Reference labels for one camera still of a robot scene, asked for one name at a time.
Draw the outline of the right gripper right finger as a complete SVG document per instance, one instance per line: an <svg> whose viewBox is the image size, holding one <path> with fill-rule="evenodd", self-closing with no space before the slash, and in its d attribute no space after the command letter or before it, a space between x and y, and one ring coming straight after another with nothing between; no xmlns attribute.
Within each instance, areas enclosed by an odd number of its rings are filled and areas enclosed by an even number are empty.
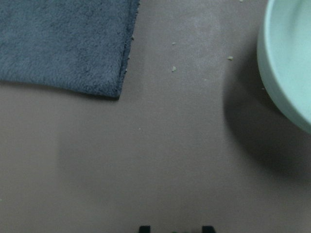
<svg viewBox="0 0 311 233"><path fill-rule="evenodd" d="M202 226L202 233L216 233L213 226Z"/></svg>

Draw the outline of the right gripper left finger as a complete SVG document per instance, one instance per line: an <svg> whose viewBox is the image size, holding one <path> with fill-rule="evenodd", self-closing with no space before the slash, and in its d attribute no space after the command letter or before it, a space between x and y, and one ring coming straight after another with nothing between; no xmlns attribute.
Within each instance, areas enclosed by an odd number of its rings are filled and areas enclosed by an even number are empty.
<svg viewBox="0 0 311 233"><path fill-rule="evenodd" d="M151 226L150 225L144 225L140 226L138 233L150 233L151 232Z"/></svg>

